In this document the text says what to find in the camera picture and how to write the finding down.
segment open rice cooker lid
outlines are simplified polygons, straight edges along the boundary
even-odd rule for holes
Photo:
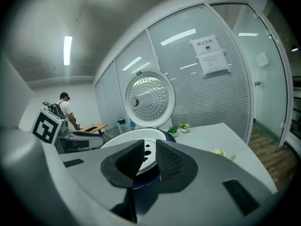
[[[173,84],[159,70],[141,70],[129,81],[125,109],[138,126],[157,128],[164,125],[174,112],[174,106]]]

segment wooden floor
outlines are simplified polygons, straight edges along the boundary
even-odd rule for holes
[[[286,146],[276,146],[270,138],[253,127],[249,146],[271,175],[278,191],[290,184],[298,167],[298,160]]]

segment water bottle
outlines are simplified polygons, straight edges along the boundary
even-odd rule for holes
[[[118,128],[119,128],[119,131],[120,131],[121,134],[127,132],[127,123],[126,123],[125,118],[120,117],[117,120],[117,124],[118,124]]]
[[[136,128],[136,124],[130,119],[130,127],[131,127],[131,130],[135,130]]]

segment man wearing black cap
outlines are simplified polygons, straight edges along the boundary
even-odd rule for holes
[[[74,110],[72,109],[70,103],[68,102],[70,100],[70,97],[66,92],[61,93],[60,100],[57,103],[64,115],[66,116],[67,120],[69,121],[68,127],[71,130],[79,130],[79,127],[75,123],[75,118],[73,115]]]

